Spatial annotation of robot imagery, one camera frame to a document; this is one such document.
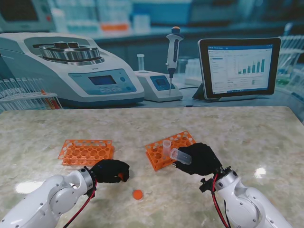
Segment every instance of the white device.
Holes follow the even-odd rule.
[[[1,0],[0,32],[55,31],[48,0]]]
[[[0,34],[0,53],[15,77],[42,78],[63,106],[143,101],[131,67],[91,38],[61,33]]]
[[[245,187],[235,171],[217,179],[215,189],[226,202],[232,228],[292,228],[263,193]]]
[[[0,228],[55,228],[60,216],[93,187],[91,175],[84,168],[67,176],[52,176],[10,210]]]
[[[175,26],[171,29],[171,34],[167,35],[169,39],[169,48],[167,56],[167,66],[170,78],[169,95],[171,94],[172,78],[177,67],[177,60],[179,59],[180,41],[184,39],[184,36],[180,34],[180,28]]]
[[[171,85],[171,94],[169,94],[168,75],[152,71],[135,71],[144,88],[144,99],[148,101],[175,101],[181,100],[182,94],[176,85]]]

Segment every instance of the tablet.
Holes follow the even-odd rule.
[[[201,39],[198,46],[205,99],[274,93],[280,38]]]

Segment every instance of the tablet screen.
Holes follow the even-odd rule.
[[[213,94],[267,90],[273,45],[208,46]]]

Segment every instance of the white robotic arm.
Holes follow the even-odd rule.
[[[87,169],[52,176],[28,194],[0,222],[0,228],[54,228],[60,216],[94,187]]]
[[[230,168],[225,171],[216,180],[215,189],[226,202],[232,228],[292,228],[259,190],[245,187]]]

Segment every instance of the black glove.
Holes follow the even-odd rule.
[[[195,143],[188,147],[180,147],[180,151],[190,155],[192,162],[185,165],[179,161],[175,162],[176,168],[188,173],[206,176],[218,172],[222,164],[214,154],[213,150],[203,143]]]
[[[98,183],[119,183],[129,179],[130,166],[119,160],[101,160],[90,169]]]

